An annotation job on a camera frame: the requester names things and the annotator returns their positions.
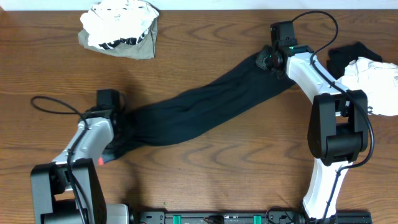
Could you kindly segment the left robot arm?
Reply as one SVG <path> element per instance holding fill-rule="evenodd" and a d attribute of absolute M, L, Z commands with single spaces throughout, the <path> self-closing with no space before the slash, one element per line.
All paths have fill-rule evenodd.
<path fill-rule="evenodd" d="M 67 147 L 30 173 L 35 222 L 129 224 L 128 206 L 106 203 L 96 173 L 103 151 L 121 130 L 124 96 L 117 90 L 98 90 L 96 105 L 83 113 L 62 100 L 47 99 L 65 106 L 66 114 L 77 115 L 79 121 Z"/>

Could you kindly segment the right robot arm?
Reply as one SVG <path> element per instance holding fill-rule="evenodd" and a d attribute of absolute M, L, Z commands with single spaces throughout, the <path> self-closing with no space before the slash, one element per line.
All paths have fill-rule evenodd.
<path fill-rule="evenodd" d="M 373 147 L 365 92 L 338 83 L 315 51 L 298 43 L 292 21 L 271 24 L 270 30 L 272 44 L 259 53 L 256 65 L 293 80 L 312 103 L 307 141 L 314 166 L 294 223 L 371 223 L 368 212 L 336 210 L 346 173 L 360 165 L 361 152 Z"/>

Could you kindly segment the black shorts red waistband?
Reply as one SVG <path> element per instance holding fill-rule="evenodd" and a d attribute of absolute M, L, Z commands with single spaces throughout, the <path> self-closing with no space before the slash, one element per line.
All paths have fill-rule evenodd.
<path fill-rule="evenodd" d="M 169 146 L 194 139 L 294 85 L 256 65 L 251 55 L 215 81 L 171 99 L 125 113 L 121 132 L 101 155 L 104 163 L 142 146 Z"/>

